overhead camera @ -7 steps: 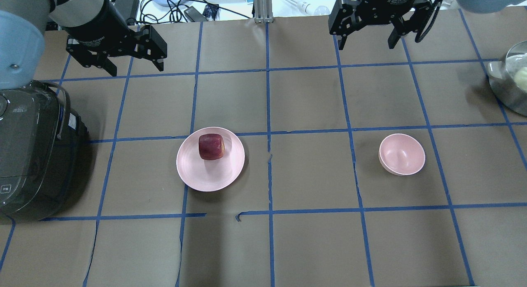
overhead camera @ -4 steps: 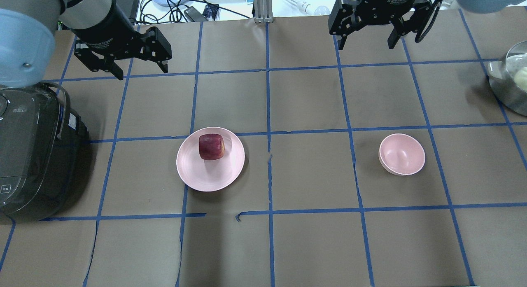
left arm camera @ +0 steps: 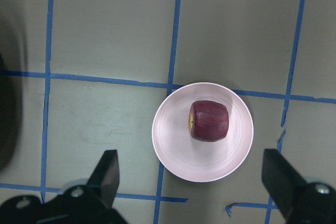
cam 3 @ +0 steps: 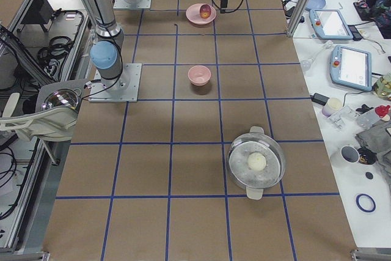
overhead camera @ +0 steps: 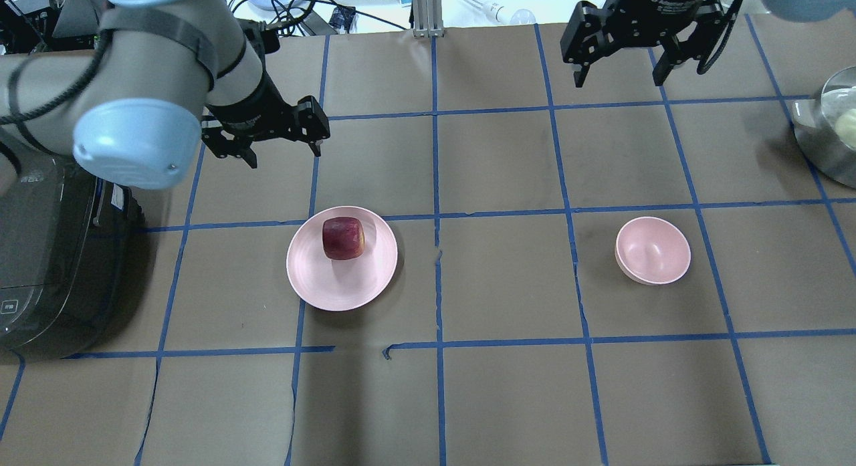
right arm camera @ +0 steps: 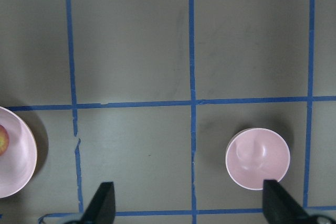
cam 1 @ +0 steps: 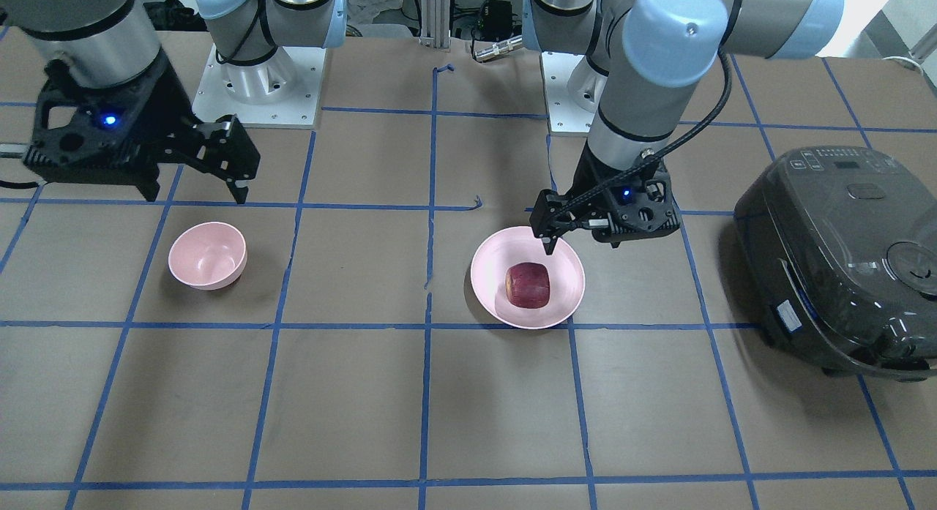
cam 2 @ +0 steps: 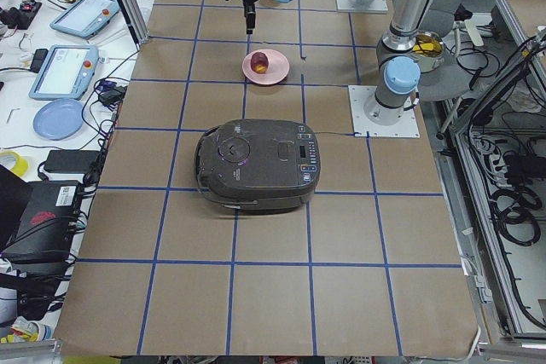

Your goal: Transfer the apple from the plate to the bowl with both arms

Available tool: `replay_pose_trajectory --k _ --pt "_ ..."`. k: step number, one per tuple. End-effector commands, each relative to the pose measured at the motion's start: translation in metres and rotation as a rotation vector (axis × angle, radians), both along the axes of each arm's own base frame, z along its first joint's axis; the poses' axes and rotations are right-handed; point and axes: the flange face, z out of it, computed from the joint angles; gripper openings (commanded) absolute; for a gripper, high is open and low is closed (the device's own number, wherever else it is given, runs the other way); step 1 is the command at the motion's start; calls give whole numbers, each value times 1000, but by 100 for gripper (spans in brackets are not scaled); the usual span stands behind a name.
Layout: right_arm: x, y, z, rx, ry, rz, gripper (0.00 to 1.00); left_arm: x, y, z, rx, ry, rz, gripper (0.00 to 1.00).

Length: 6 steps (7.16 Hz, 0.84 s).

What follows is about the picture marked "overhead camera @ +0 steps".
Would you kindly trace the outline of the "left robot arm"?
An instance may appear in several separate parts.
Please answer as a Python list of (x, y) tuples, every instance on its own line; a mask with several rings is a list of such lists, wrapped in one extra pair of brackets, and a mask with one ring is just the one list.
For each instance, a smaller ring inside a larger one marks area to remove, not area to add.
[(226, 0), (107, 0), (94, 51), (2, 57), (2, 192), (25, 147), (117, 185), (169, 189), (199, 143), (256, 167), (254, 141), (330, 137), (312, 96), (291, 106)]

